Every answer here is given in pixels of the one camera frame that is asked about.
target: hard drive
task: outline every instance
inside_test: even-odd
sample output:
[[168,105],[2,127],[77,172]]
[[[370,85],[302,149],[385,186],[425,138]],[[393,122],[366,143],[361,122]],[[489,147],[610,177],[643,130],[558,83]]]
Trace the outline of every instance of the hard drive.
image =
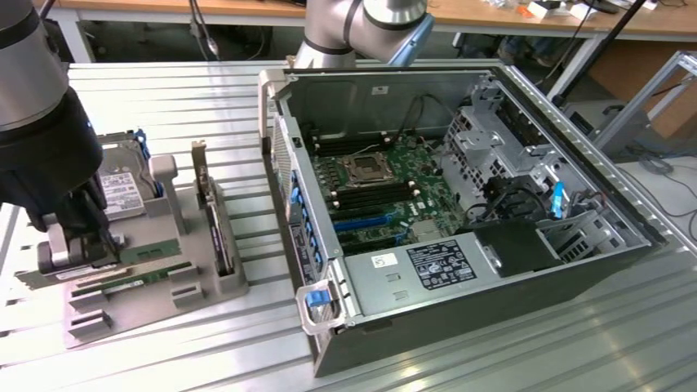
[[161,196],[162,190],[148,169],[150,154],[141,130],[100,136],[98,143],[104,147],[98,168],[108,204],[104,212],[114,221],[145,213],[144,202]]

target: robotic arm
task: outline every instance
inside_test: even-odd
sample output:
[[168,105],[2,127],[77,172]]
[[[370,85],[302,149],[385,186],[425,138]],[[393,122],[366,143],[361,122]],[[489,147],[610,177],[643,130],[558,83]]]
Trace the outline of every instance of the robotic arm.
[[414,61],[433,27],[426,0],[309,0],[296,68],[354,66],[354,49],[388,63]]
[[[0,203],[48,232],[38,271],[118,262],[97,169],[102,150],[30,0],[0,11]],[[405,66],[433,25],[426,0],[310,0],[296,68],[349,67],[354,49]]]
[[49,233],[49,273],[117,249],[97,175],[102,150],[29,0],[0,12],[0,203]]

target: workbench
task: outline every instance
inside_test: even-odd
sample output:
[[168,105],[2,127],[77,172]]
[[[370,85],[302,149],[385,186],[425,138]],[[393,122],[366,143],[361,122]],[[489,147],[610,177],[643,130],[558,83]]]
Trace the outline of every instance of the workbench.
[[[257,74],[281,67],[281,61],[72,66],[96,131],[141,127],[152,153],[176,157],[177,187],[193,178],[190,142],[205,140],[250,292],[65,350],[61,288],[29,292],[13,279],[33,268],[13,255],[37,232],[20,209],[2,206],[2,390],[697,390],[697,260],[685,247],[666,247],[567,303],[313,378],[258,148]],[[681,200],[694,201],[665,197],[673,211],[694,208]]]
[[[302,26],[305,9],[281,0],[198,0],[205,22],[210,25]],[[481,0],[429,0],[427,11],[435,18],[434,31],[570,37],[579,24],[571,16],[542,20],[526,18],[510,8],[497,9]],[[623,11],[597,13],[583,24],[578,38],[585,38],[549,97],[567,85],[587,61],[593,49],[611,30]],[[190,21],[188,0],[57,0],[49,17],[60,24],[74,62],[93,62],[82,20],[182,23]],[[697,42],[697,6],[642,8],[618,39]]]

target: warning label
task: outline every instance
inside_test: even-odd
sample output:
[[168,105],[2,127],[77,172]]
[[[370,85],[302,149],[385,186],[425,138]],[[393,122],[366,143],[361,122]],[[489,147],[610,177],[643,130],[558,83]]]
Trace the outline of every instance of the warning label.
[[477,278],[453,239],[406,250],[421,284],[429,290]]
[[140,210],[142,198],[140,197],[138,187],[134,184],[133,174],[121,173],[112,176],[101,176],[101,186],[106,196],[106,209],[104,213],[108,217],[120,212]]

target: cpu socket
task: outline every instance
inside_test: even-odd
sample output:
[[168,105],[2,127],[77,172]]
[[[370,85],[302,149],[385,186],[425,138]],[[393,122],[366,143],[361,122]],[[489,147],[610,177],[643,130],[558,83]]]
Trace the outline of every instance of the cpu socket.
[[348,181],[353,185],[388,181],[394,178],[390,165],[381,153],[348,156],[341,159]]

